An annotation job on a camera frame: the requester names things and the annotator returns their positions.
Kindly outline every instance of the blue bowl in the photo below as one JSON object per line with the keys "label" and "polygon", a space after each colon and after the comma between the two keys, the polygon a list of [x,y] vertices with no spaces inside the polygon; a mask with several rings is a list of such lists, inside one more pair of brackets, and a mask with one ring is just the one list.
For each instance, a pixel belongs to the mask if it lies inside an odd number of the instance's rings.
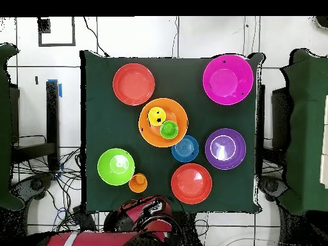
{"label": "blue bowl", "polygon": [[190,162],[198,155],[198,142],[194,137],[185,135],[180,142],[172,146],[171,151],[177,161]]}

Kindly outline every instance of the lime green bowl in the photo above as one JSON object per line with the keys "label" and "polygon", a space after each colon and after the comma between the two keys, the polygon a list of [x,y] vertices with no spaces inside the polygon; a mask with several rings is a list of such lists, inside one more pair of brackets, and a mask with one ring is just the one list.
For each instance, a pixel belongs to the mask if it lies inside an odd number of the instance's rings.
{"label": "lime green bowl", "polygon": [[175,138],[178,132],[177,124],[171,120],[165,121],[160,127],[161,136],[168,140]]}
{"label": "lime green bowl", "polygon": [[98,160],[98,174],[109,185],[120,186],[130,181],[135,173],[132,156],[123,149],[107,150]]}

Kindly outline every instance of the pink bowl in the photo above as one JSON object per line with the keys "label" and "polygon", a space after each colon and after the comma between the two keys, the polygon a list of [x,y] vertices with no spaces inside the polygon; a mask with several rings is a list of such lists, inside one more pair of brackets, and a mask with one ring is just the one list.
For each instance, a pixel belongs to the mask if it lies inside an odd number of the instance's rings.
{"label": "pink bowl", "polygon": [[214,102],[231,105],[248,96],[253,80],[252,68],[246,60],[237,54],[223,54],[208,63],[202,84]]}

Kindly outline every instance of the white floor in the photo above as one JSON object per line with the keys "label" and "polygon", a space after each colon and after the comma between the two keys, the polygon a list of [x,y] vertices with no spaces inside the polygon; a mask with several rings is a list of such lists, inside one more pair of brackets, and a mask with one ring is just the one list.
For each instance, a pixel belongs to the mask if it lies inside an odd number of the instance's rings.
{"label": "white floor", "polygon": [[[71,18],[50,17],[51,33],[42,34],[44,43],[69,43]],[[248,56],[252,52],[266,55],[261,82],[266,85],[265,138],[272,138],[270,96],[273,90],[285,86],[279,68],[288,64],[295,48],[306,47],[313,53],[328,54],[328,31],[319,29],[312,17],[180,17],[179,39],[176,16],[170,17],[87,17],[87,22],[99,37],[99,45],[110,55],[180,58],[212,57],[224,53]],[[60,104],[60,152],[68,154],[80,146],[80,59],[79,50],[102,54],[94,35],[86,28],[82,17],[75,18],[75,47],[39,47],[36,18],[0,19],[0,43],[16,44],[19,54],[8,61],[12,83],[20,88],[19,129],[21,136],[46,135],[45,82],[57,79],[62,84]],[[42,142],[42,138],[25,138],[20,144]],[[77,170],[74,158],[65,168]],[[13,182],[26,177],[23,170],[14,174]],[[75,181],[74,188],[81,186]],[[50,192],[58,208],[63,206],[62,191],[57,183]],[[81,201],[79,190],[70,190],[72,205]],[[205,246],[277,246],[279,214],[274,203],[258,193],[262,212],[199,213],[197,218],[208,222],[208,231],[199,238]],[[41,201],[33,201],[28,214],[29,233],[50,231],[58,224],[57,211],[49,194]],[[99,228],[104,213],[96,215]],[[206,230],[203,221],[197,222],[199,234]]]}

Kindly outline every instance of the red bowl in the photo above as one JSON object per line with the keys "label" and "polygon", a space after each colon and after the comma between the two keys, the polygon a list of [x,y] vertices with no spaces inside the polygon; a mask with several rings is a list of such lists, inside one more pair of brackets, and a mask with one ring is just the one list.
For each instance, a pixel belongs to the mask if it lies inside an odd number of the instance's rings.
{"label": "red bowl", "polygon": [[150,70],[138,63],[122,66],[113,78],[115,95],[124,104],[130,106],[137,106],[146,102],[151,98],[154,88],[154,76]]}
{"label": "red bowl", "polygon": [[173,194],[185,204],[198,204],[205,200],[212,189],[209,172],[199,164],[180,166],[171,179]]}

